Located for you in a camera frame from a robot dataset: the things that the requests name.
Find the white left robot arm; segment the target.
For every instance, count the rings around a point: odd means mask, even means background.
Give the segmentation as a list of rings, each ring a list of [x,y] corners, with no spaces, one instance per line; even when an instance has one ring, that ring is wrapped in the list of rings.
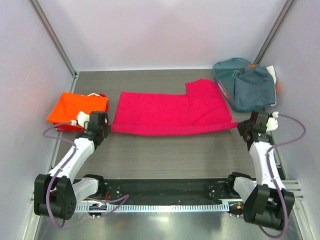
[[[105,111],[80,111],[71,124],[81,127],[62,160],[47,174],[39,174],[34,181],[33,211],[53,221],[69,220],[78,203],[88,197],[100,200],[106,195],[103,176],[87,174],[74,182],[86,160],[95,152],[111,132],[109,116]]]

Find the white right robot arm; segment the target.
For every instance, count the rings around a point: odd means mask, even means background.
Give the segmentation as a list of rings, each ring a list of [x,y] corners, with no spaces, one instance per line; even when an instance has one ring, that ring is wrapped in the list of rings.
[[[225,191],[231,198],[242,199],[242,217],[246,223],[284,231],[295,196],[286,190],[275,162],[275,144],[270,132],[278,128],[278,117],[277,111],[253,111],[248,120],[237,124],[253,160],[256,179],[233,172],[228,176]]]

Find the pink t shirt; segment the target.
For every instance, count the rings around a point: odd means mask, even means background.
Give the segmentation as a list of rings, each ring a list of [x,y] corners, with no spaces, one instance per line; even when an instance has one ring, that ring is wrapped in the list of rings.
[[[237,126],[215,82],[187,82],[185,90],[184,94],[122,92],[111,130],[140,136],[186,136]]]

